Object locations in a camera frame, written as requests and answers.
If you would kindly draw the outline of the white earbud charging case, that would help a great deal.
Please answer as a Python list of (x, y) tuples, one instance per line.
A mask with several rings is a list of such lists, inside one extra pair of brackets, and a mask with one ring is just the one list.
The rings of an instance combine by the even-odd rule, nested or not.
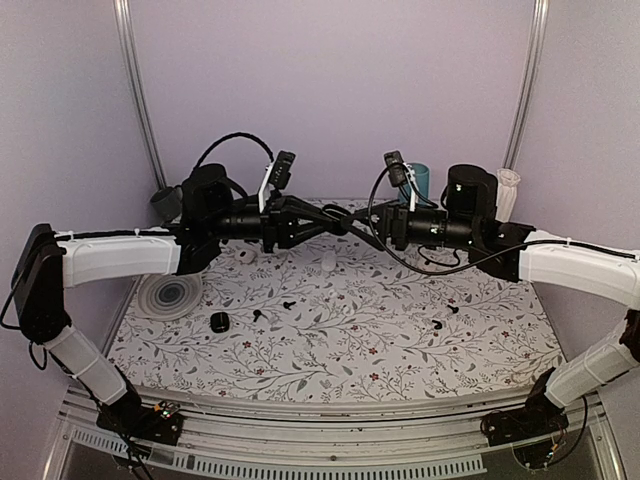
[(243, 265), (253, 263), (257, 258), (257, 253), (251, 249), (237, 250), (234, 254), (234, 259)]

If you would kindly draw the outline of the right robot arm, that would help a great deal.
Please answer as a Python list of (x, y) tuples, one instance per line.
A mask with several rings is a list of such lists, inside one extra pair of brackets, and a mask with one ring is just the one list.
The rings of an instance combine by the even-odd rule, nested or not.
[(458, 164), (448, 171), (439, 205), (369, 202), (354, 213), (329, 213), (293, 198), (293, 240), (352, 233), (391, 258), (412, 244), (462, 250), (464, 265), (413, 270), (436, 277), (477, 268), (499, 280), (565, 287), (625, 306), (624, 319), (611, 333), (536, 380), (516, 422), (524, 435), (537, 436), (570, 403), (638, 367), (639, 254), (503, 222), (497, 216), (498, 188), (495, 175)]

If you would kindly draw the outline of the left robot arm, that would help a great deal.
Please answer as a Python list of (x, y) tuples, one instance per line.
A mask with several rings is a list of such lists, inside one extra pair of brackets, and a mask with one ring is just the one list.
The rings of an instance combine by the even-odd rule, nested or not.
[(248, 196), (220, 164), (195, 168), (182, 183), (178, 224), (150, 230), (62, 234), (35, 226), (20, 256), (8, 303), (20, 331), (81, 382), (128, 434), (148, 426), (135, 388), (76, 327), (64, 291), (84, 283), (142, 275), (192, 275), (226, 240), (260, 242), (265, 252), (322, 233), (344, 234), (339, 218), (295, 196)]

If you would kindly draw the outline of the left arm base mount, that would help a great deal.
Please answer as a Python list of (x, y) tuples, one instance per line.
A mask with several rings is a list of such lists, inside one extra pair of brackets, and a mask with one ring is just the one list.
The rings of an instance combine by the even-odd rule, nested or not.
[(112, 405), (101, 404), (97, 426), (134, 439), (176, 446), (185, 417), (145, 407), (139, 401), (120, 399)]

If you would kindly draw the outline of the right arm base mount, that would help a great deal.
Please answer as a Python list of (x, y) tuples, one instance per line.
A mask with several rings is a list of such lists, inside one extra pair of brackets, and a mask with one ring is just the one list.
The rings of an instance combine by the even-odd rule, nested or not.
[(483, 416), (480, 431), (490, 446), (498, 446), (560, 432), (568, 426), (563, 410), (523, 406)]

